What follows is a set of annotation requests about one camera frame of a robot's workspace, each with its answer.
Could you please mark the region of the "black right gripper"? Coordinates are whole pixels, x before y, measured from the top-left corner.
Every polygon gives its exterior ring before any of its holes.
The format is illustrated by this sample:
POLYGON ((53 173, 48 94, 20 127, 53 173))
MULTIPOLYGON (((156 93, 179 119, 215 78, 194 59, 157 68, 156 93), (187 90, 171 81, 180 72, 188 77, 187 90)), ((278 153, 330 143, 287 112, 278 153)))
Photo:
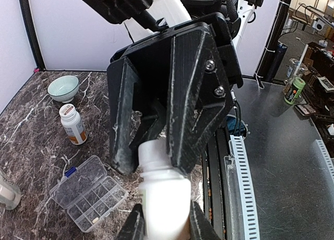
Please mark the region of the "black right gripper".
POLYGON ((231 88, 243 84, 232 43, 234 23, 216 12, 142 39, 116 52, 107 69, 110 160, 123 175, 138 160, 130 148, 132 111, 158 101, 168 112, 172 165, 194 168, 210 137, 231 110, 231 88))

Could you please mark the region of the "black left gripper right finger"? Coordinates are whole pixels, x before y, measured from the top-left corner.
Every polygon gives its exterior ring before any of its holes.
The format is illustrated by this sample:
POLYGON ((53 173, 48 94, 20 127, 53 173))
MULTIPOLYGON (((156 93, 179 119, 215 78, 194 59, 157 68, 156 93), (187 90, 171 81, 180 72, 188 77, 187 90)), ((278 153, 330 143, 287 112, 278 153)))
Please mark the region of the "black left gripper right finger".
POLYGON ((205 217, 199 204, 195 201, 190 201, 190 239, 195 240, 220 240, 212 225, 205 217))

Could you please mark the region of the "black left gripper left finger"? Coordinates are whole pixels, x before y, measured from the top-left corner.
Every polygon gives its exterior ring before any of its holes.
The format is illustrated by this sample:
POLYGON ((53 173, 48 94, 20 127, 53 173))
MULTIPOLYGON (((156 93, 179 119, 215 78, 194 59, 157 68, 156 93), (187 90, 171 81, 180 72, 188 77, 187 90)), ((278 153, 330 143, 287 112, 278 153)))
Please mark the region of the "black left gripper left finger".
POLYGON ((145 235, 145 220, 141 204, 135 204, 116 240, 143 240, 145 235))

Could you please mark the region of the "small white bottle cap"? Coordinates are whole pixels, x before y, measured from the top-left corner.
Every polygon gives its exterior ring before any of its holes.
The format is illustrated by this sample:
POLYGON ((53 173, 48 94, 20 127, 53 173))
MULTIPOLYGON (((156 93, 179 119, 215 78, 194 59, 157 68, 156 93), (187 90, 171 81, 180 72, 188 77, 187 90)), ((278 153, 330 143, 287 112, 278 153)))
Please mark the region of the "small white bottle cap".
POLYGON ((138 186, 146 239, 190 239, 191 183, 171 164, 166 140, 142 143, 138 148, 143 181, 138 186))

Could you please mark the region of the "clear plastic pill organizer box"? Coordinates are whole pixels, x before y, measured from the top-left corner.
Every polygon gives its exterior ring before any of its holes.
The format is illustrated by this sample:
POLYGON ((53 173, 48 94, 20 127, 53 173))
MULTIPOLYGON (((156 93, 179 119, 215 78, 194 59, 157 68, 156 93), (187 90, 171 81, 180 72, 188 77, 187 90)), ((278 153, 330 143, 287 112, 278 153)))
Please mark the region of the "clear plastic pill organizer box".
POLYGON ((107 171, 96 155, 71 167, 50 190, 50 197, 84 233, 97 227, 127 198, 128 192, 107 171))

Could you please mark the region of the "white pill bottle orange label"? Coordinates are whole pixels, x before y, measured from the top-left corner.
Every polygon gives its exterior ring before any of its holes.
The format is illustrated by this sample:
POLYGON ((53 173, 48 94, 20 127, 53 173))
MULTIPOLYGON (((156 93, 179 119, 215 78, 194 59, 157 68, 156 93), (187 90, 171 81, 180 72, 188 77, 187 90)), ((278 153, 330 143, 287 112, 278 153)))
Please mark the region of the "white pill bottle orange label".
POLYGON ((81 145, 87 140, 87 133, 80 117, 73 104, 67 103, 59 110, 61 124, 70 142, 74 145, 81 145))

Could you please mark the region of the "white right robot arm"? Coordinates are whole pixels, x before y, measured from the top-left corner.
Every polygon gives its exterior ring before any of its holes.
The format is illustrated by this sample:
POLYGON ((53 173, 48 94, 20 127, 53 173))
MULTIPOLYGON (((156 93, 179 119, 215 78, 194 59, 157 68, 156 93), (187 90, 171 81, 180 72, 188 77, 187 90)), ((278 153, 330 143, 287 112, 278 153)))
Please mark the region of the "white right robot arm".
POLYGON ((107 69, 112 168, 134 172, 139 146, 166 130, 173 167, 189 174, 243 85, 236 48, 264 0, 82 1, 133 38, 107 69))

